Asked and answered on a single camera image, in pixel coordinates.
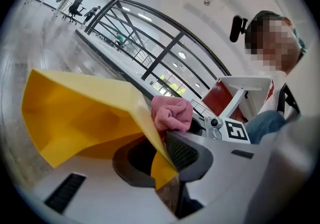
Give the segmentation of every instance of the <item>office chair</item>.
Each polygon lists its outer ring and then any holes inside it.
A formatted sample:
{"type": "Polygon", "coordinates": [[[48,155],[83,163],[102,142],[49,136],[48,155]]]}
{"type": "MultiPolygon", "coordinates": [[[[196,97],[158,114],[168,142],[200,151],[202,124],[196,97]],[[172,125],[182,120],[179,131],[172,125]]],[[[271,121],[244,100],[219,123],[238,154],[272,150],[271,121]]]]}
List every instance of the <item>office chair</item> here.
{"type": "Polygon", "coordinates": [[[82,9],[80,11],[77,10],[82,1],[83,0],[75,0],[75,2],[69,7],[69,12],[70,12],[71,16],[64,15],[62,17],[62,19],[66,19],[68,17],[68,18],[70,18],[69,22],[75,22],[75,24],[77,24],[77,21],[74,19],[74,16],[75,15],[82,16],[81,11],[86,9],[85,7],[82,7],[82,9]]]}

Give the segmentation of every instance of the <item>black knob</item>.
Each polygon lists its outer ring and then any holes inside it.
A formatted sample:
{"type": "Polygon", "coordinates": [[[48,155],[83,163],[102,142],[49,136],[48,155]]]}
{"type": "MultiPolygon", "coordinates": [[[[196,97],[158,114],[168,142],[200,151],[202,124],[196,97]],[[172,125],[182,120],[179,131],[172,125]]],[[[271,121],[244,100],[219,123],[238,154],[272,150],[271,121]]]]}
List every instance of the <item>black knob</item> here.
{"type": "Polygon", "coordinates": [[[218,120],[216,118],[211,120],[211,125],[216,126],[218,124],[218,120]]]}

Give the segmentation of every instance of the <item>pink towel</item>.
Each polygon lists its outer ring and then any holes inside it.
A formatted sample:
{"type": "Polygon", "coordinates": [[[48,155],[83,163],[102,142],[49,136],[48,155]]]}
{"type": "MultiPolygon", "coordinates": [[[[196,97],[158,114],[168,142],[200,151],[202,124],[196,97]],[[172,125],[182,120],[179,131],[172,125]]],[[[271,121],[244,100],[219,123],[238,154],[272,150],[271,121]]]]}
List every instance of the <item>pink towel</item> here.
{"type": "Polygon", "coordinates": [[[157,131],[187,131],[192,121],[193,107],[183,98],[155,96],[151,102],[151,116],[157,131]]]}

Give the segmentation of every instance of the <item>wooden floor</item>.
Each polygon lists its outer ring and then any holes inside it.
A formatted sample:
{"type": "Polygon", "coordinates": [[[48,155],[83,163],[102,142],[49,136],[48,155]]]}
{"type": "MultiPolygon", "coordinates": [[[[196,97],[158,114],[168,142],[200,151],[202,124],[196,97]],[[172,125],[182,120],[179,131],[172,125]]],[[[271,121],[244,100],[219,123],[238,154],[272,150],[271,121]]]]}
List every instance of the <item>wooden floor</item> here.
{"type": "Polygon", "coordinates": [[[30,70],[54,69],[123,80],[75,35],[82,25],[61,17],[53,16],[51,8],[39,2],[24,6],[23,0],[17,0],[1,28],[1,149],[13,179],[25,188],[51,171],[30,140],[21,114],[30,70]]]}

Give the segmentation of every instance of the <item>red panel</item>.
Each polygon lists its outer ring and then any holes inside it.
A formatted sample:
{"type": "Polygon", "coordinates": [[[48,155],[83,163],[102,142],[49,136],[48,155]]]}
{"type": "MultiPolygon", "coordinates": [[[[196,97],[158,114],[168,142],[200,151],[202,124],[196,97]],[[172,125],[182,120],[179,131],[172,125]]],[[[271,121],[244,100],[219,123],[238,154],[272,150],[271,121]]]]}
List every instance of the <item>red panel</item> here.
{"type": "MultiPolygon", "coordinates": [[[[232,98],[233,97],[226,86],[222,81],[220,81],[215,84],[215,87],[210,90],[210,92],[204,99],[202,99],[202,101],[206,104],[206,106],[209,107],[212,112],[219,116],[231,102],[232,98]]],[[[244,122],[244,117],[239,107],[235,109],[230,118],[244,122]]]]}

